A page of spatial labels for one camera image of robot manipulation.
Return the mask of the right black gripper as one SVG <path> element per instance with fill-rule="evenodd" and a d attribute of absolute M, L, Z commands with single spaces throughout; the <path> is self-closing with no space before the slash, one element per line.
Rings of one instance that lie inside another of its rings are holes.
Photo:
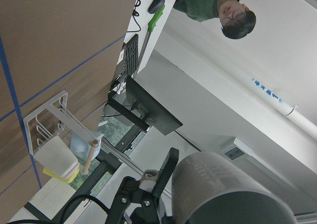
<path fill-rule="evenodd" d="M 159 224 L 159 197 L 179 160 L 179 150 L 170 148 L 159 172 L 147 170 L 140 180 L 123 178 L 113 199 L 107 224 Z"/>

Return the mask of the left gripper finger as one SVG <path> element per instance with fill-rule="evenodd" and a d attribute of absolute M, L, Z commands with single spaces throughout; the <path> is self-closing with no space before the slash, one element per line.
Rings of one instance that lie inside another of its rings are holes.
<path fill-rule="evenodd" d="M 164 216 L 162 217 L 162 224 L 175 224 L 172 216 Z"/>

